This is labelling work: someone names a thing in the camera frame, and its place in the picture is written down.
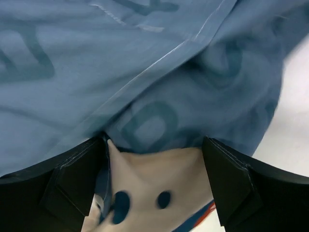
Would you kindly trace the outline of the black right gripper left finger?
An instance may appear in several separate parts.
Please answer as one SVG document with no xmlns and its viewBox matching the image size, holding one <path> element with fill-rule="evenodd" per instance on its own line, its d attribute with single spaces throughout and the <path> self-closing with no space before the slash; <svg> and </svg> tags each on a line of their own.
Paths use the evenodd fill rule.
<svg viewBox="0 0 309 232">
<path fill-rule="evenodd" d="M 75 148 L 0 178 L 2 232 L 79 232 L 89 215 L 105 145 Z"/>
</svg>

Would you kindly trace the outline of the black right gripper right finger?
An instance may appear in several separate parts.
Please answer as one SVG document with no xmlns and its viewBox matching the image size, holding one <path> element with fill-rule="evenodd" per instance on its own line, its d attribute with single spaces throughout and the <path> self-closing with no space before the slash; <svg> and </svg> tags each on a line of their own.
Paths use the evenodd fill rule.
<svg viewBox="0 0 309 232">
<path fill-rule="evenodd" d="M 309 179 L 205 137 L 205 167 L 227 232 L 307 232 Z"/>
</svg>

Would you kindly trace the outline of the white pillow with print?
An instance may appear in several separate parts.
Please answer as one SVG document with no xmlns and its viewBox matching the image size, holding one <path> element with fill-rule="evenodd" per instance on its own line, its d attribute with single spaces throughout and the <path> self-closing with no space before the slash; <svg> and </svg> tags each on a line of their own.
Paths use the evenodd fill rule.
<svg viewBox="0 0 309 232">
<path fill-rule="evenodd" d="M 111 140 L 107 148 L 112 195 L 94 196 L 84 232 L 188 232 L 216 209 L 200 148 L 134 154 Z"/>
</svg>

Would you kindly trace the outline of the blue letter-print pillowcase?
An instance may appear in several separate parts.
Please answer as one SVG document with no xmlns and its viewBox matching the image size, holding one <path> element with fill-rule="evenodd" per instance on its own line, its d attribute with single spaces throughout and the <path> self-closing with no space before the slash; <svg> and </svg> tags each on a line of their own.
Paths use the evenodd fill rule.
<svg viewBox="0 0 309 232">
<path fill-rule="evenodd" d="M 303 0 L 3 0 L 0 174 L 104 130 L 139 153 L 214 137 L 252 155 Z"/>
</svg>

